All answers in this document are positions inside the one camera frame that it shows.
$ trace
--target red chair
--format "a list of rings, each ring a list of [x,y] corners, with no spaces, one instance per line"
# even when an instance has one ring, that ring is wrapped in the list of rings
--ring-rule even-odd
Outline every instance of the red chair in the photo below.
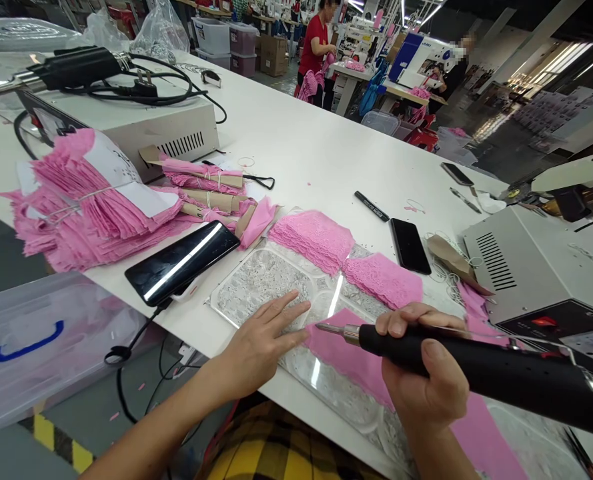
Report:
[[[434,120],[436,120],[436,115],[426,115],[423,123],[412,130],[403,141],[430,153],[433,152],[438,142],[438,135],[434,130],[430,130],[430,125]]]

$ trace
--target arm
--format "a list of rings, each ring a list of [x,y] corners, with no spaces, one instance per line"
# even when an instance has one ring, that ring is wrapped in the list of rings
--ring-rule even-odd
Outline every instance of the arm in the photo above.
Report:
[[[380,335],[400,338],[407,324],[418,322],[465,329],[463,321],[423,303],[384,313],[376,321]],[[452,355],[437,340],[422,343],[426,379],[406,372],[383,359],[383,380],[423,480],[478,480],[470,460],[454,437],[450,424],[465,416],[469,385]]]
[[[307,339],[305,330],[281,335],[310,308],[310,302],[303,302],[285,309],[297,296],[292,291],[263,305],[236,331],[221,355],[134,425],[85,470],[81,480],[159,478],[198,421],[228,401],[258,390],[276,373],[278,359]]]
[[[321,55],[327,55],[329,52],[336,52],[336,45],[321,45],[321,39],[319,37],[314,37],[312,39],[311,45],[312,53],[317,57],[320,57]]]

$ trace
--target phone screen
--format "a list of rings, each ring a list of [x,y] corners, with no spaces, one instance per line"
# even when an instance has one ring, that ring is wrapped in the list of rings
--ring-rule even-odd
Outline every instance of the phone screen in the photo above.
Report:
[[[143,301],[156,307],[240,243],[225,225],[215,220],[128,268],[125,276]]]
[[[398,219],[390,220],[398,263],[401,267],[429,275],[432,273],[416,225]]]
[[[456,165],[451,163],[442,163],[443,168],[452,174],[454,179],[460,183],[461,185],[465,185],[467,187],[471,187],[474,182],[468,178],[468,176],[463,173]]]

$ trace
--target metal nozzle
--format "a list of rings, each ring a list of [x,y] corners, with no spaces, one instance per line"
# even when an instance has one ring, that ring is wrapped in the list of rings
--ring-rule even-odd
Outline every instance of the metal nozzle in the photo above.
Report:
[[[347,343],[351,343],[352,345],[360,345],[358,341],[359,327],[357,325],[346,325],[345,328],[341,328],[328,325],[327,323],[317,323],[316,328],[334,333],[335,335],[341,335]]]
[[[28,89],[32,92],[40,92],[46,89],[45,83],[38,78],[34,72],[28,70],[15,73],[11,80],[0,84],[0,95],[16,91],[18,89]]]

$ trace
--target person's left hand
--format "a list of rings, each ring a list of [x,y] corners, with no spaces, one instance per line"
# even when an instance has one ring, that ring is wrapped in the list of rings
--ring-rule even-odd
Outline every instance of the person's left hand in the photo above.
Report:
[[[298,291],[293,290],[260,307],[234,334],[225,351],[205,364],[203,368],[212,372],[223,403],[257,391],[274,376],[280,357],[308,338],[306,330],[281,335],[310,309],[309,301],[286,309],[296,297]]]

